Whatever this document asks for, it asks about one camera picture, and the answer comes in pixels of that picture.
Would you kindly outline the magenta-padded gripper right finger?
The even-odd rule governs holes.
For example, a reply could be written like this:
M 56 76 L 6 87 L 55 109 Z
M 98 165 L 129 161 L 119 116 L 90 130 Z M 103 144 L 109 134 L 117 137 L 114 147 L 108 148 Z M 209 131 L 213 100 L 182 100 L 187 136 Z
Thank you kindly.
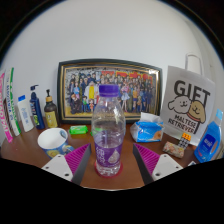
M 168 154 L 159 155 L 136 143 L 133 144 L 133 154 L 145 185 L 182 169 Z

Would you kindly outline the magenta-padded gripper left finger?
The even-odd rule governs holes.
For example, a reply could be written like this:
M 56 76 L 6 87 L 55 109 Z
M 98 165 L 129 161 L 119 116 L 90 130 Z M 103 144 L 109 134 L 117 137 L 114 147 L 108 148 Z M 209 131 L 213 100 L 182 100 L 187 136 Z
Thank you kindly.
M 91 155 L 91 145 L 83 145 L 67 155 L 56 155 L 42 169 L 80 185 Z

